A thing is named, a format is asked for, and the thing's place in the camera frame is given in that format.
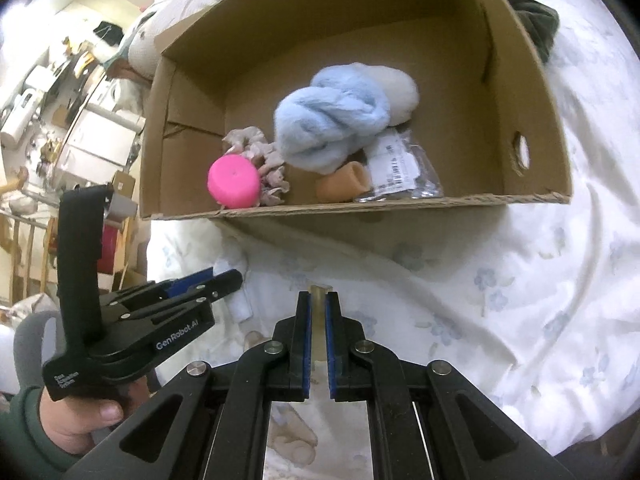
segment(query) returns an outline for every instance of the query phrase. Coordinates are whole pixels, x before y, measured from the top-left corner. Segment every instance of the human hand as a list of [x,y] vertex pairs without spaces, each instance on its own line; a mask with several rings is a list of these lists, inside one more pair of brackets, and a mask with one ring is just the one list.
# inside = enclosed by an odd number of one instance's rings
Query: human hand
[[40,397],[40,423],[56,446],[71,454],[84,454],[94,447],[91,433],[121,422],[149,398],[146,377],[129,385],[129,402],[67,397],[54,402],[46,388]]

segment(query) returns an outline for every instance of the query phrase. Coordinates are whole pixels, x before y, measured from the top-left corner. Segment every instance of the triangular cutout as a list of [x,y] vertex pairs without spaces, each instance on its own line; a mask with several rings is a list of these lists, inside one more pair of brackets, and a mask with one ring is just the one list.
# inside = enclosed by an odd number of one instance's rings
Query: triangular cutout
[[516,450],[516,444],[466,395],[456,395],[456,403],[465,419],[479,457],[488,462]]
[[145,462],[151,463],[158,460],[162,445],[169,434],[181,404],[181,396],[169,397],[142,424],[123,439],[120,443],[120,449]]

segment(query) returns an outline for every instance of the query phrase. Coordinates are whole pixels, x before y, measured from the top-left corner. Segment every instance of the pink round object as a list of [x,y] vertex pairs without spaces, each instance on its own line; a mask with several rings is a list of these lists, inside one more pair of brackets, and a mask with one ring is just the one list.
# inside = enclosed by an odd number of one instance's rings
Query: pink round object
[[253,207],[260,195],[260,175],[244,156],[223,155],[209,168],[207,189],[229,209]]

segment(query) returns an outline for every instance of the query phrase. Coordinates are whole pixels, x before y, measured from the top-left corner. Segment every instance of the transparent plastic object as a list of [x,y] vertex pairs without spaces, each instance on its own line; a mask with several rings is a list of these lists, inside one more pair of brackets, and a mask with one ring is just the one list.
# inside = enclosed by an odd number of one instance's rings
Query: transparent plastic object
[[444,196],[438,174],[408,126],[386,129],[364,152],[373,188],[356,202]]

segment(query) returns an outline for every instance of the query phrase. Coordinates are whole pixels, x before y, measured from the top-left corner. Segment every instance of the person's arm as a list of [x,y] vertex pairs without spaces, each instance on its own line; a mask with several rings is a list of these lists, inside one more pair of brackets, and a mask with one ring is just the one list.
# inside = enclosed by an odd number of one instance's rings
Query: person's arm
[[30,388],[0,415],[0,460],[20,478],[57,480],[94,446],[91,433],[120,422],[148,399],[146,379],[129,386],[126,413],[113,400],[67,397],[53,402],[46,389]]

